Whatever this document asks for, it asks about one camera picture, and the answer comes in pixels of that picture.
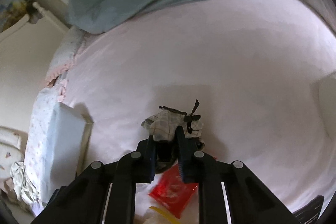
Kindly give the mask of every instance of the red packet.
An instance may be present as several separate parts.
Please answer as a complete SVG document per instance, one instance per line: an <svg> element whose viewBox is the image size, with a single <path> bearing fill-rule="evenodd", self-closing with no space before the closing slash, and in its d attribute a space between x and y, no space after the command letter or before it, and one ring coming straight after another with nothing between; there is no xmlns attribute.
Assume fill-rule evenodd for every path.
<svg viewBox="0 0 336 224"><path fill-rule="evenodd" d="M174 165L163 173L159 183L149 195L180 219L181 213L196 192L197 187L198 183L183 183L179 174L179 166Z"/></svg>

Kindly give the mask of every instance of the yellow strip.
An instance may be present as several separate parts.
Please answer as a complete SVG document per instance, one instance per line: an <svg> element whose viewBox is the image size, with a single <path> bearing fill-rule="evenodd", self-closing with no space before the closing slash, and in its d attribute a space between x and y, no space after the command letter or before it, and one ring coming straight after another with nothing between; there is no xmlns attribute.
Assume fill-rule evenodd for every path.
<svg viewBox="0 0 336 224"><path fill-rule="evenodd" d="M170 213L165 212L164 210L157 208L155 206L150 206L150 209L158 212L160 215L162 215L165 219L167 219L172 224L181 224L174 216L172 216Z"/></svg>

